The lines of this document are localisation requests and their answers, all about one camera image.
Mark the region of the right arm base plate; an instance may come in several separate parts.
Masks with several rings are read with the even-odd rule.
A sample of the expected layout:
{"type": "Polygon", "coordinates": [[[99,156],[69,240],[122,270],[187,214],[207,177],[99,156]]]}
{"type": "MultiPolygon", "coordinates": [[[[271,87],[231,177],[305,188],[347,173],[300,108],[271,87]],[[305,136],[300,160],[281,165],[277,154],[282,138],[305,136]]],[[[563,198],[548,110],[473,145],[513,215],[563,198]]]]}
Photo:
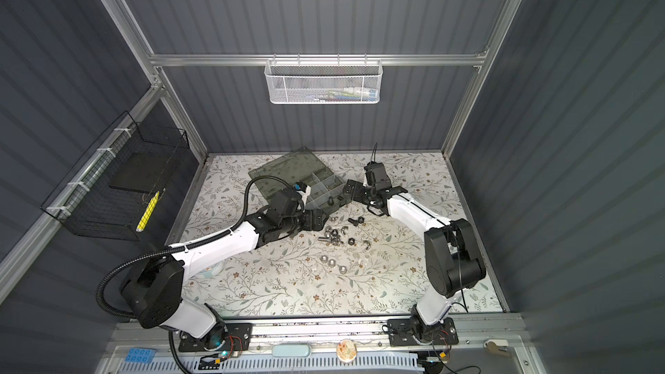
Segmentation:
{"type": "Polygon", "coordinates": [[[447,317],[428,326],[416,317],[390,319],[382,325],[382,332],[388,335],[390,345],[399,346],[456,346],[459,338],[452,318],[447,317]]]}

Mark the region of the blue block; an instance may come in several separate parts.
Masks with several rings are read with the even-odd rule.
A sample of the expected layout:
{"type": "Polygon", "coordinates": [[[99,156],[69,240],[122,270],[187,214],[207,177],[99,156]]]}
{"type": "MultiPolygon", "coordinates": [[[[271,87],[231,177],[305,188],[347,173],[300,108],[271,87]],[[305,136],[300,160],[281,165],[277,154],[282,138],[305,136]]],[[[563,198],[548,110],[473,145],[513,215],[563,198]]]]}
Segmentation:
{"type": "Polygon", "coordinates": [[[126,355],[126,363],[149,365],[152,363],[156,351],[146,348],[131,348],[126,355]]]}

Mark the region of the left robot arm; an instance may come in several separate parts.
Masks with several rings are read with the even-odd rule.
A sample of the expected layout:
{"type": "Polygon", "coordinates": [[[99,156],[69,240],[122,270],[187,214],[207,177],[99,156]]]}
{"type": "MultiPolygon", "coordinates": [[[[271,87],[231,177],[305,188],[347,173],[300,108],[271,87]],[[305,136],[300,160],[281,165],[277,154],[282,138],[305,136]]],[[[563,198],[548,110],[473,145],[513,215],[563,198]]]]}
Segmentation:
{"type": "Polygon", "coordinates": [[[142,259],[130,267],[119,292],[144,328],[163,327],[202,339],[222,329],[209,306],[182,296],[190,279],[233,256],[278,242],[303,230],[321,231],[328,214],[307,210],[306,194],[284,188],[256,213],[207,237],[173,244],[171,252],[142,259]]]}

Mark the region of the floral table mat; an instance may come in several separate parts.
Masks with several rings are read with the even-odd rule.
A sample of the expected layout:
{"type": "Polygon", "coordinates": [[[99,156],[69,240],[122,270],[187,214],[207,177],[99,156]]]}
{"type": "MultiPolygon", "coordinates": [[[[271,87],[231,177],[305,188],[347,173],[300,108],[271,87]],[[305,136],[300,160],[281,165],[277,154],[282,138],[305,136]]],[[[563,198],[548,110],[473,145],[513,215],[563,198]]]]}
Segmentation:
{"type": "MultiPolygon", "coordinates": [[[[237,221],[249,172],[280,155],[217,155],[209,158],[203,186],[182,241],[224,230],[237,221]]],[[[342,178],[362,179],[369,153],[317,156],[342,178]]],[[[439,152],[379,153],[393,185],[451,219],[466,218],[449,169],[439,152]]],[[[184,296],[214,306],[223,316],[309,316],[409,313],[429,286],[422,239],[402,223],[348,204],[332,214],[328,227],[343,244],[323,242],[323,233],[301,232],[234,256],[186,282],[184,296]],[[365,218],[355,227],[349,218],[365,218]],[[356,244],[347,241],[354,238],[356,244]],[[365,250],[363,241],[372,247],[365,250]],[[334,259],[331,268],[321,256],[334,259]],[[346,274],[339,267],[348,268],[346,274]]],[[[475,313],[503,311],[489,275],[464,293],[475,313]]]]}

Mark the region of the grey compartment organizer box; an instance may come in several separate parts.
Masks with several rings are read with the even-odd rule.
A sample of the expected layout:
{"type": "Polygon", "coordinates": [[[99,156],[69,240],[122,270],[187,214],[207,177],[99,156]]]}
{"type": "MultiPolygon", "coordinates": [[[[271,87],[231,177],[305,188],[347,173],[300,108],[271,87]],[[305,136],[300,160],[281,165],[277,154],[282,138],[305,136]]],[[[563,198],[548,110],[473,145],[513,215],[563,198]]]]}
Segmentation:
{"type": "Polygon", "coordinates": [[[307,210],[322,210],[331,216],[349,204],[343,194],[346,183],[304,146],[251,170],[249,176],[274,176],[291,185],[304,183],[311,190],[306,202],[307,210]]]}

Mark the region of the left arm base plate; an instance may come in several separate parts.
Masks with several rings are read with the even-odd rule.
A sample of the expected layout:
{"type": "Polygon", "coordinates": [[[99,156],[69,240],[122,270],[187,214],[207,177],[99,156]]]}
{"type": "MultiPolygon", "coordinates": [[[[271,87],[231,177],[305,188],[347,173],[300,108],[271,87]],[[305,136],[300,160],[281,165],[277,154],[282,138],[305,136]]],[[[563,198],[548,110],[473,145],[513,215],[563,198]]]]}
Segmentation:
{"type": "Polygon", "coordinates": [[[202,339],[182,332],[179,336],[180,353],[240,353],[249,349],[253,325],[250,323],[224,323],[214,327],[202,339]]]}

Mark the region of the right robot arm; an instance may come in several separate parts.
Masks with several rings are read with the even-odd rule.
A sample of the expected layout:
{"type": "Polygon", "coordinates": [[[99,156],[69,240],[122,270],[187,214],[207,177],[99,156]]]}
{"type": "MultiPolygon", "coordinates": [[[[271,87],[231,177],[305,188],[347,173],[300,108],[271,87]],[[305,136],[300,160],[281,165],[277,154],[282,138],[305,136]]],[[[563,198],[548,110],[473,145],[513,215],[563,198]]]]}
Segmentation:
{"type": "Polygon", "coordinates": [[[487,275],[474,229],[469,221],[442,216],[394,186],[382,163],[371,161],[364,171],[362,182],[346,182],[342,197],[363,204],[375,216],[399,221],[423,240],[429,287],[415,304],[411,321],[416,327],[433,327],[456,302],[464,304],[464,291],[487,275]]]}

